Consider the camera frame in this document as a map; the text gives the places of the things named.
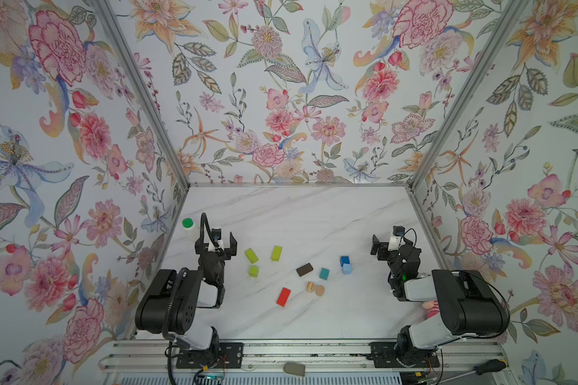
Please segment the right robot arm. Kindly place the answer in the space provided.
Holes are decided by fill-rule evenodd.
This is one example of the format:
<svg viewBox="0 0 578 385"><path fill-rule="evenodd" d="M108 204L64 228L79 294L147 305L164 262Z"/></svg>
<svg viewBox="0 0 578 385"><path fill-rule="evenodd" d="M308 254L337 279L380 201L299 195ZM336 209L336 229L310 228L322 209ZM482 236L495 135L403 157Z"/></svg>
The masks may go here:
<svg viewBox="0 0 578 385"><path fill-rule="evenodd" d="M401 364L419 364L461 338L490 339L507 330L509 309L480 272L434 269L421 275L422 250L401 234L387 242L373 236L370 253L390 268L388 284L398 301L435 305L432 316L398 333L393 354Z"/></svg>

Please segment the lime green long block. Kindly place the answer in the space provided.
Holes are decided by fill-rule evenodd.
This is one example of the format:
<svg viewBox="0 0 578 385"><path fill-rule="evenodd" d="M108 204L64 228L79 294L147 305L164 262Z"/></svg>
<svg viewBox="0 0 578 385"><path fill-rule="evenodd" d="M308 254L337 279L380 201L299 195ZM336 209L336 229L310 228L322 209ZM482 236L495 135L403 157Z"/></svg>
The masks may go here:
<svg viewBox="0 0 578 385"><path fill-rule="evenodd" d="M258 261L258 256L256 255L255 251L252 249L247 249L245 251L245 255L250 262L250 264L255 264Z"/></svg>

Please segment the dark brown wood block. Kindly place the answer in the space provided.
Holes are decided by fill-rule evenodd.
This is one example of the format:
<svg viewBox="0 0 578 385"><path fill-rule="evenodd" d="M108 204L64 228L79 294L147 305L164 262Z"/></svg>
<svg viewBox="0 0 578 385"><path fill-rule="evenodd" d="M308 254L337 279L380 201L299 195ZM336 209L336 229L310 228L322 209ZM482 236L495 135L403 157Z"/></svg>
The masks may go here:
<svg viewBox="0 0 578 385"><path fill-rule="evenodd" d="M300 277L303 277L303 276L305 276L306 274L311 273L312 271L313 271L313 266L311 265L311 263L307 263L307 264L305 264L305 265L303 265L303 266L300 266L300 267L296 270L298 276L300 276Z"/></svg>

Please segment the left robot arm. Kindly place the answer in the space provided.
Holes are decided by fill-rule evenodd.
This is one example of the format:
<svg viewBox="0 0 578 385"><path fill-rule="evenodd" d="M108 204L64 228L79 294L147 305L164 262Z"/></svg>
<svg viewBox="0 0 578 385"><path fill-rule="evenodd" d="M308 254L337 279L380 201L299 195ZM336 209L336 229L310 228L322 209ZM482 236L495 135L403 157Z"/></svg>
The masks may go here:
<svg viewBox="0 0 578 385"><path fill-rule="evenodd" d="M218 309L226 293L225 266L237 253L237 240L229 236L225 247L219 229L213 241L195 242L198 268L161 269L136 309L138 330L161 335L183 351L220 352L218 332L196 319L198 309Z"/></svg>

